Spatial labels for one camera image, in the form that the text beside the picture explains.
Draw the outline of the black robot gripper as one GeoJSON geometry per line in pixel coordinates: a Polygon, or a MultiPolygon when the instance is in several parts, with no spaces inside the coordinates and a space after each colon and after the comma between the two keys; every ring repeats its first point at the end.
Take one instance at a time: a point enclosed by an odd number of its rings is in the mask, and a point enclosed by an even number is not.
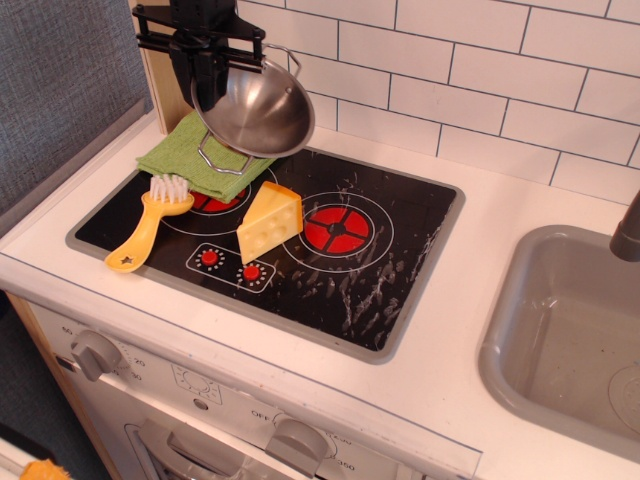
{"type": "Polygon", "coordinates": [[[266,33],[238,16],[235,1],[138,4],[132,8],[132,15],[139,26],[138,46],[169,53],[188,105],[193,104],[194,73],[202,111],[211,110],[226,94],[229,67],[254,72],[262,68],[266,33]]]}

